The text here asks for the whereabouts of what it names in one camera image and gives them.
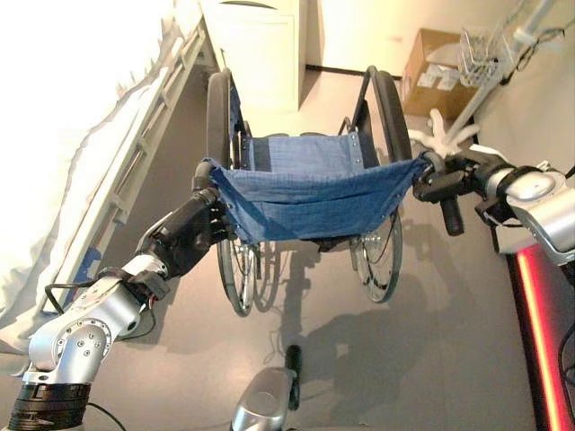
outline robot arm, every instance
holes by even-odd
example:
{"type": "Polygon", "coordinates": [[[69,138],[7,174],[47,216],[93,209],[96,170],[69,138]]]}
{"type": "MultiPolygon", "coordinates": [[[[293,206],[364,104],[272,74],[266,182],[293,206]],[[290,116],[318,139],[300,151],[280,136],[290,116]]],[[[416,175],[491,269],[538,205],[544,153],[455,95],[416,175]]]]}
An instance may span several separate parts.
{"type": "Polygon", "coordinates": [[[207,181],[209,169],[200,165],[191,198],[146,232],[130,262],[104,269],[64,314],[32,336],[31,367],[9,430],[81,426],[91,383],[114,340],[137,325],[151,301],[168,293],[167,280],[186,274],[213,243],[227,237],[218,193],[207,181]]]}
{"type": "Polygon", "coordinates": [[[417,199],[436,203],[477,193],[482,203],[475,211],[484,223],[503,224],[516,218],[556,265],[575,260],[575,190],[567,186],[562,173],[513,166],[481,145],[449,155],[445,161],[432,152],[424,157],[433,169],[414,185],[417,199]]]}

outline white bed sheet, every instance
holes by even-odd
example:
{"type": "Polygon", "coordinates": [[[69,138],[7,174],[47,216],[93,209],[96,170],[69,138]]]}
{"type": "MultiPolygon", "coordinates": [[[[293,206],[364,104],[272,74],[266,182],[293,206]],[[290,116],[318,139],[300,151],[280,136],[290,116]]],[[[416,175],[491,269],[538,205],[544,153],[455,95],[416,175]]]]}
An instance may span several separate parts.
{"type": "Polygon", "coordinates": [[[9,119],[0,145],[0,349],[27,349],[45,301],[38,286],[58,273],[171,45],[193,31],[197,2],[176,6],[14,2],[2,14],[13,67],[2,74],[10,103],[0,108],[9,119]],[[36,295],[19,295],[27,287],[36,295]]]}

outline wall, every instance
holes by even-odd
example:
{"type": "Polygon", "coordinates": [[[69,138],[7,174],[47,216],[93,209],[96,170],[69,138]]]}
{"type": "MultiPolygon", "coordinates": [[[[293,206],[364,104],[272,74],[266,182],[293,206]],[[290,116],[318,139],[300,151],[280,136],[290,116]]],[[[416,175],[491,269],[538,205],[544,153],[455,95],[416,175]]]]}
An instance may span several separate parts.
{"type": "Polygon", "coordinates": [[[401,75],[420,27],[493,26],[515,0],[310,0],[306,62],[401,75]]]}
{"type": "MultiPolygon", "coordinates": [[[[557,2],[543,27],[562,27],[573,16],[574,1],[557,2]]],[[[565,32],[561,51],[539,50],[509,85],[490,95],[475,120],[481,143],[500,149],[512,163],[547,159],[569,170],[575,163],[575,26],[565,32]]]]}

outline wheelchair frame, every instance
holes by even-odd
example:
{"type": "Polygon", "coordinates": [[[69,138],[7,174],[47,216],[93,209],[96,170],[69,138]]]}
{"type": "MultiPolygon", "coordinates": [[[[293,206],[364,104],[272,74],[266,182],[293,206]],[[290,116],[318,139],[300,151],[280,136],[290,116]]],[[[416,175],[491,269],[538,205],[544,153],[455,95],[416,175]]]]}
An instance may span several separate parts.
{"type": "MultiPolygon", "coordinates": [[[[390,162],[411,159],[411,143],[394,79],[387,72],[377,71],[374,66],[364,73],[353,118],[350,120],[346,117],[342,121],[338,135],[344,129],[348,133],[357,131],[364,168],[379,165],[366,101],[369,83],[375,90],[390,162]]],[[[242,157],[242,141],[245,137],[252,137],[252,133],[249,124],[243,120],[239,103],[230,102],[232,97],[239,98],[230,70],[213,74],[208,84],[207,155],[226,169],[247,169],[248,164],[242,157]]],[[[377,303],[386,302],[391,297],[402,263],[402,228],[397,208],[371,233],[309,241],[316,242],[319,251],[328,251],[340,242],[349,242],[352,267],[359,273],[367,296],[377,303]],[[389,269],[378,267],[380,264],[386,265],[388,258],[391,258],[389,269]]],[[[251,310],[256,278],[261,277],[259,244],[224,240],[217,245],[217,256],[226,296],[238,315],[247,316],[251,310]],[[234,273],[237,274],[238,270],[240,278],[235,280],[234,273]]]]}

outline wheelchair wheel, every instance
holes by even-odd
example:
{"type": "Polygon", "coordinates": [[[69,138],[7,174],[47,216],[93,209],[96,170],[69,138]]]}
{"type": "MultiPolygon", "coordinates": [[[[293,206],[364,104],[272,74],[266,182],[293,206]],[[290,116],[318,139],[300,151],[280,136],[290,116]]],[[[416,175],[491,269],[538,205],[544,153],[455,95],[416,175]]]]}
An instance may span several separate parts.
{"type": "Polygon", "coordinates": [[[217,263],[227,299],[238,316],[247,316],[255,289],[257,248],[239,240],[223,240],[217,244],[217,263]]]}
{"type": "Polygon", "coordinates": [[[259,267],[253,303],[260,312],[268,311],[278,295],[281,253],[277,242],[261,242],[259,267]]]}
{"type": "Polygon", "coordinates": [[[402,223],[397,212],[373,232],[361,235],[351,244],[354,269],[367,297],[374,303],[384,303],[394,293],[402,252],[402,223]]]}

